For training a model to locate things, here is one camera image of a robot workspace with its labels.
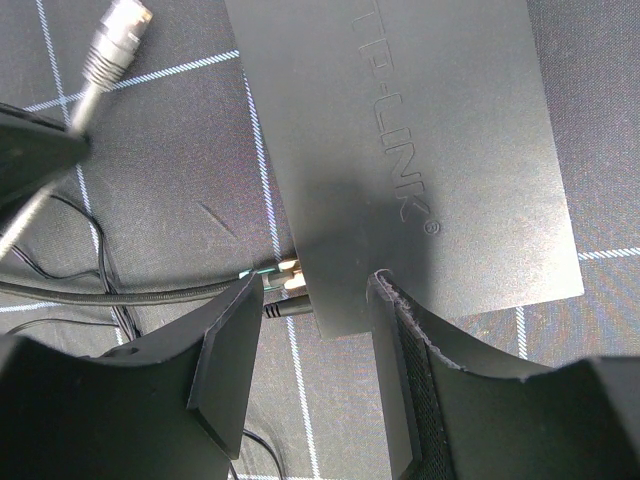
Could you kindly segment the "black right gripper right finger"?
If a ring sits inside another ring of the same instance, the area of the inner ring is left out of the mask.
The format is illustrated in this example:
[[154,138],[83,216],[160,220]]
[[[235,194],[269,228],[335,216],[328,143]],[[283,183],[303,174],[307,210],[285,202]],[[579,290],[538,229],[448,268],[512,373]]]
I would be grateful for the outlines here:
[[395,479],[635,479],[639,360],[546,367],[429,312],[386,271],[366,300]]

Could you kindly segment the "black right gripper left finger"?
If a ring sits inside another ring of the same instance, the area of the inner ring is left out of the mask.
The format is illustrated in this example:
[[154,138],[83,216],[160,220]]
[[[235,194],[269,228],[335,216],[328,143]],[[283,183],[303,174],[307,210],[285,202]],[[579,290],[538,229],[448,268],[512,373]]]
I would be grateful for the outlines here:
[[102,356],[1,339],[5,479],[224,479],[245,424],[263,285],[255,275]]

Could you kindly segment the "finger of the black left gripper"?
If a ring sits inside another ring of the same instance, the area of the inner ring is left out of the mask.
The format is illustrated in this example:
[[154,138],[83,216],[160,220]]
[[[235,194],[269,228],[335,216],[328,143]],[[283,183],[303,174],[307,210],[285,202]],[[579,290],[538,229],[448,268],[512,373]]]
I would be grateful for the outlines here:
[[56,120],[8,104],[1,105],[1,198],[34,192],[84,161],[88,139]]

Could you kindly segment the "black network switch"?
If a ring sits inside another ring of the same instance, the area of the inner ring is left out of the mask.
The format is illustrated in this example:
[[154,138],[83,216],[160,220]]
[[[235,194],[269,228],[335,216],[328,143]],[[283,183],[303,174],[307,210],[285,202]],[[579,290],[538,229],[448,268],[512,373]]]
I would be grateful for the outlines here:
[[226,9],[323,336],[379,270],[444,319],[583,293],[525,2]]

